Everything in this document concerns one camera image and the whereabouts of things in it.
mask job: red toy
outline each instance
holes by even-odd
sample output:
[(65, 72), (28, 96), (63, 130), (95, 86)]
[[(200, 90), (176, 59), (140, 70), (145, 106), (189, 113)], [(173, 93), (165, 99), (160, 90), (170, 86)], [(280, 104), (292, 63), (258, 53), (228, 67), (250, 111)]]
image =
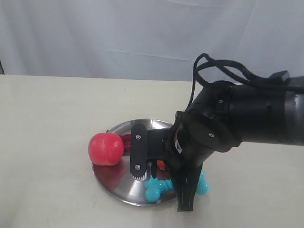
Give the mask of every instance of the red toy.
[(91, 139), (88, 150), (93, 164), (112, 166), (121, 160), (124, 144), (115, 133), (98, 133)]

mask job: blue plastic toy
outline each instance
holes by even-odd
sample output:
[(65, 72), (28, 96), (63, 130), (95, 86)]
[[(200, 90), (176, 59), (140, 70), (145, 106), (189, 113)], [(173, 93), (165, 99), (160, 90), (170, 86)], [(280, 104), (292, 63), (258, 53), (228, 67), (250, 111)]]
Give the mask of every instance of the blue plastic toy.
[[(162, 192), (174, 190), (171, 180), (158, 180), (157, 178), (150, 178), (149, 181), (145, 182), (145, 197), (149, 203), (155, 203), (160, 199)], [(205, 180), (205, 173), (200, 173), (198, 186), (196, 193), (199, 195), (206, 194), (209, 191), (209, 185)]]

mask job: white table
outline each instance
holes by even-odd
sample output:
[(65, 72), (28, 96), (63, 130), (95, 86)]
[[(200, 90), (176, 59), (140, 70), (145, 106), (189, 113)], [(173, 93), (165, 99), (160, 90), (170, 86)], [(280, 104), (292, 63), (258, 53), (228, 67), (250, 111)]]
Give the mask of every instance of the white table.
[(176, 212), (176, 202), (129, 206), (100, 188), (87, 154), (90, 138), (131, 119), (172, 123), (190, 87), (0, 76), (0, 227), (304, 227), (302, 147), (244, 143), (214, 153), (203, 167), (210, 192), (196, 196), (189, 214)]

